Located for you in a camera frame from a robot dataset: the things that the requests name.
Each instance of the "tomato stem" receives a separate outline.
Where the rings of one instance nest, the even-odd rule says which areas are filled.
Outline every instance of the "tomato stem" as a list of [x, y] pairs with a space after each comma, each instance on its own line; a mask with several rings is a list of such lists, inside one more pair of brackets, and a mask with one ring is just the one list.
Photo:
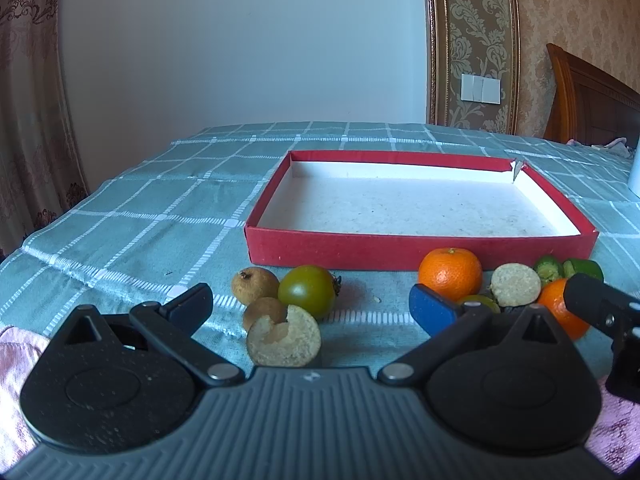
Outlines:
[[340, 288], [342, 287], [342, 276], [334, 277], [334, 292], [338, 296], [340, 294]]

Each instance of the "blue gripper pad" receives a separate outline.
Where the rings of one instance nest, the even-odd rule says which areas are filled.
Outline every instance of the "blue gripper pad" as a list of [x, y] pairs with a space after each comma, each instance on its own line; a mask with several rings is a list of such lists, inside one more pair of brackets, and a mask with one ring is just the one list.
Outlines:
[[409, 313], [415, 322], [433, 337], [455, 323], [463, 314], [463, 310], [428, 286], [416, 283], [409, 292]]

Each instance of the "green pepper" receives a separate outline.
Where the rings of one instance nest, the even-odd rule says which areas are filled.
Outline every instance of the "green pepper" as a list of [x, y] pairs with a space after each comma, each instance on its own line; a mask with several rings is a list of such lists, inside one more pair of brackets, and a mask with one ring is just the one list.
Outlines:
[[567, 261], [565, 261], [564, 264], [562, 264], [562, 267], [564, 268], [564, 275], [567, 278], [570, 278], [574, 274], [578, 274], [580, 272], [582, 274], [591, 276], [596, 280], [604, 282], [604, 274], [602, 273], [602, 269], [593, 260], [579, 260], [578, 258], [569, 258]]
[[551, 254], [542, 256], [542, 258], [540, 258], [533, 266], [533, 270], [535, 270], [540, 277], [542, 286], [554, 282], [558, 278], [562, 278], [564, 276], [562, 265], [556, 257]]

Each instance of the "wall switch panel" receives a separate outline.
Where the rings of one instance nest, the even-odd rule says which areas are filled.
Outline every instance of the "wall switch panel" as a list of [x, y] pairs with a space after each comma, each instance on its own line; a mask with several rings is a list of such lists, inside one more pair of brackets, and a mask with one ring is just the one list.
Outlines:
[[462, 74], [460, 99], [499, 105], [500, 80], [473, 74]]
[[462, 88], [460, 89], [460, 99], [463, 101], [474, 100], [474, 77], [472, 74], [462, 75]]
[[479, 75], [474, 76], [474, 101], [477, 103], [482, 102], [482, 80], [484, 78]]
[[491, 77], [483, 77], [481, 102], [500, 104], [500, 80]]

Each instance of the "bed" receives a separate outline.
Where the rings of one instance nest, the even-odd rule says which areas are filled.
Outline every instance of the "bed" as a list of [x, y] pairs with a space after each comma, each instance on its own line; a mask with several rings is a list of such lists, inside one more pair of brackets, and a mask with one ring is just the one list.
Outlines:
[[546, 46], [556, 76], [556, 94], [545, 139], [607, 144], [626, 137], [635, 148], [640, 136], [640, 94], [559, 46]]
[[[293, 148], [524, 158], [600, 230], [593, 258], [607, 282], [640, 294], [640, 199], [626, 188], [627, 160], [586, 146], [424, 124], [243, 124], [176, 140], [28, 237], [0, 266], [0, 322], [51, 336], [77, 304], [123, 313], [206, 282], [214, 313], [195, 337], [249, 371], [230, 279], [250, 264], [244, 220]], [[340, 274], [337, 309], [321, 324], [325, 365], [376, 372], [427, 338], [408, 313], [414, 273]], [[597, 376], [610, 367], [609, 346], [594, 329], [578, 342]]]

